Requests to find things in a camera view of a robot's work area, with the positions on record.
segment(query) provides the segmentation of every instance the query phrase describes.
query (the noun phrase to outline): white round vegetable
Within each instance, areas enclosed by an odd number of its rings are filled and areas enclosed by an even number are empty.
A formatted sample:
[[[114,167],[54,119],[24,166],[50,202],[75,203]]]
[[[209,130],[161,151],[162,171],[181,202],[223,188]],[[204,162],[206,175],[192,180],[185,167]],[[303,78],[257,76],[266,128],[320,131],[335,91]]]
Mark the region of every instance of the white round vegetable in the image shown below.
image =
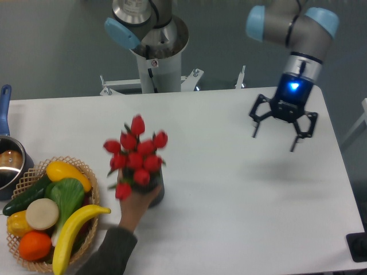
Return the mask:
[[[46,230],[58,220],[57,204],[50,199],[37,199],[32,202],[25,213],[25,219],[30,227],[36,230]]]

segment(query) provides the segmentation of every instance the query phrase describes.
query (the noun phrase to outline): saucepan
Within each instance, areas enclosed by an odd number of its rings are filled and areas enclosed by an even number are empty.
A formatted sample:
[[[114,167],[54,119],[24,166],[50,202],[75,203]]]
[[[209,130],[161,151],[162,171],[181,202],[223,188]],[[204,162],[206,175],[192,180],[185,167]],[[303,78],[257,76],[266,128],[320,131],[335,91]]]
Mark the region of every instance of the saucepan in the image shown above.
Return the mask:
[[[23,145],[10,137],[7,113],[11,86],[4,85],[0,94],[0,201],[11,199],[23,174],[33,167],[33,161]]]

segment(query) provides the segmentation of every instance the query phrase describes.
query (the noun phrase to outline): blue light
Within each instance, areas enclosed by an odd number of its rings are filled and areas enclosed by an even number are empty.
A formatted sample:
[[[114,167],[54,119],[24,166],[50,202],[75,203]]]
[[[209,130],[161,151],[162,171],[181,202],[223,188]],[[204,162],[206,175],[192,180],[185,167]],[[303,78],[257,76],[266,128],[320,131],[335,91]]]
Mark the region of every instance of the blue light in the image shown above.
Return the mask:
[[[295,92],[298,87],[299,87],[299,83],[297,83],[297,82],[290,82],[289,83],[289,88],[291,89],[292,92]]]

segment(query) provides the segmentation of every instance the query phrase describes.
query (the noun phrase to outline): sleeve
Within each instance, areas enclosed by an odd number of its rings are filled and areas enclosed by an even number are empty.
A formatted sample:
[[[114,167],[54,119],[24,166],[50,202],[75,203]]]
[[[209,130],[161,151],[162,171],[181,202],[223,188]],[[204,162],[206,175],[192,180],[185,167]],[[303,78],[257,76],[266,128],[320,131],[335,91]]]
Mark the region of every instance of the sleeve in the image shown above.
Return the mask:
[[[137,243],[132,232],[121,227],[107,230],[106,236],[76,275],[122,275]]]

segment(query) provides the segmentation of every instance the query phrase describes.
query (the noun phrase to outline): hand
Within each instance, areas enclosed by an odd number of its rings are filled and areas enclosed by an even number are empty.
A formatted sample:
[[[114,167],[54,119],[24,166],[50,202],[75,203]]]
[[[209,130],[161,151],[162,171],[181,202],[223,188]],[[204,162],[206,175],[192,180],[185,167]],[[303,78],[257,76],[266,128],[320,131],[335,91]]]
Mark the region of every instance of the hand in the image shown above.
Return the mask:
[[[118,180],[122,177],[122,171],[119,170]],[[140,219],[144,216],[150,203],[157,197],[162,186],[157,186],[148,194],[132,192],[127,199],[120,201],[121,221],[119,226],[131,232],[134,232]]]

